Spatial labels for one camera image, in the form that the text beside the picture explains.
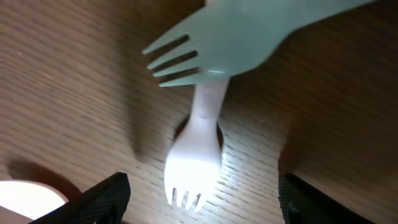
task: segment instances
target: plastic utensil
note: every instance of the plastic utensil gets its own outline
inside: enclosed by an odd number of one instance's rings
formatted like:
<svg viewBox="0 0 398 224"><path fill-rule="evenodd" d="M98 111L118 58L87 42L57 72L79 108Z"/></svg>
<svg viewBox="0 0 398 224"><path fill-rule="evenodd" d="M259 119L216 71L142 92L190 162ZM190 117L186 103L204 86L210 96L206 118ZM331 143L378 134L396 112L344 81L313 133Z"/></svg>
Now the plastic utensil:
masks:
<svg viewBox="0 0 398 224"><path fill-rule="evenodd" d="M167 31L142 51L148 54L185 35L189 40L150 63L153 69L189 52L198 55L155 72L162 77L191 68L201 72L160 86L215 82L252 70L294 30L373 0L219 0Z"/></svg>
<svg viewBox="0 0 398 224"><path fill-rule="evenodd" d="M217 183L221 165L217 119L228 82L229 79L203 83L195 88L188 123L167 155L164 184L169 204L173 202L173 189L176 189L178 207L188 192L187 210L197 194L201 194L195 208L198 212Z"/></svg>

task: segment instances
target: wooden surface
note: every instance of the wooden surface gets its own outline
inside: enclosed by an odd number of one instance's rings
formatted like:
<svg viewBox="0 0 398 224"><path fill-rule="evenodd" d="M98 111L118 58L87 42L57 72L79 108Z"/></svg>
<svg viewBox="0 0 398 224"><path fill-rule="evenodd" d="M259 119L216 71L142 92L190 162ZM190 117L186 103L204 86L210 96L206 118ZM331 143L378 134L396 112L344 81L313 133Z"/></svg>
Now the wooden surface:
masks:
<svg viewBox="0 0 398 224"><path fill-rule="evenodd" d="M397 1L298 30L232 79L222 176L200 213L168 206L163 189L193 88L159 88L141 50L202 1L2 4L0 179L32 163L84 191L119 170L128 223L283 223L280 168L374 222L398 222Z"/></svg>

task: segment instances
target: white fork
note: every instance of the white fork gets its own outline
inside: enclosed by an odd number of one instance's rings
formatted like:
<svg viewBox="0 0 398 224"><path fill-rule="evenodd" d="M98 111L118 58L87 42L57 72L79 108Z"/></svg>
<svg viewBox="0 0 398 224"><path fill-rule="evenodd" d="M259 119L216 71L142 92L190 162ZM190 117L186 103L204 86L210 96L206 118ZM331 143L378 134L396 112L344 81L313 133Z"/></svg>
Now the white fork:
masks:
<svg viewBox="0 0 398 224"><path fill-rule="evenodd" d="M188 192L185 208L190 209L198 194L198 212L211 196L221 165L217 138L217 119L229 79L197 85L187 125L178 135L167 155L164 184L167 200L173 202L176 189L180 207Z"/></svg>

